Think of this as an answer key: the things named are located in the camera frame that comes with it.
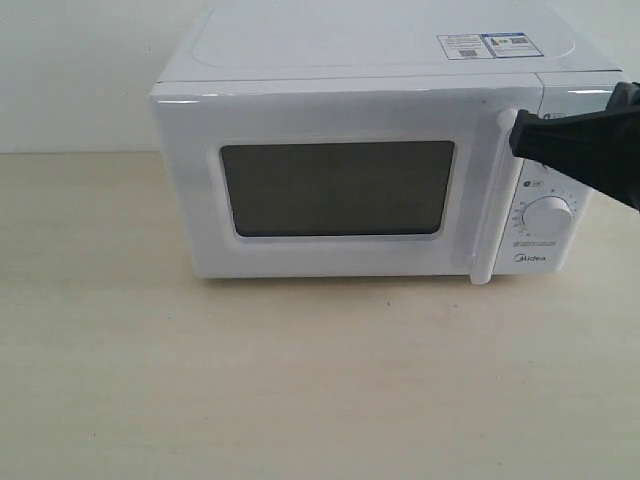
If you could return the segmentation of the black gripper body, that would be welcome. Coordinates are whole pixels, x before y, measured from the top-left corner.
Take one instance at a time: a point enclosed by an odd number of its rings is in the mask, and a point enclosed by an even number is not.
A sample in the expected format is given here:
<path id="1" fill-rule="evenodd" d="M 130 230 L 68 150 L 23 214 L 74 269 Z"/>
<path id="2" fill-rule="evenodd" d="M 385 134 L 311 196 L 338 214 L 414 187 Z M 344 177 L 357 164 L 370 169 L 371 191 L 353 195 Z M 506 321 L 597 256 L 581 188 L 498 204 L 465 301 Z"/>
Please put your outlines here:
<path id="1" fill-rule="evenodd" d="M 609 97 L 607 108 L 628 108 L 640 105 L 640 83 L 618 82 Z"/>

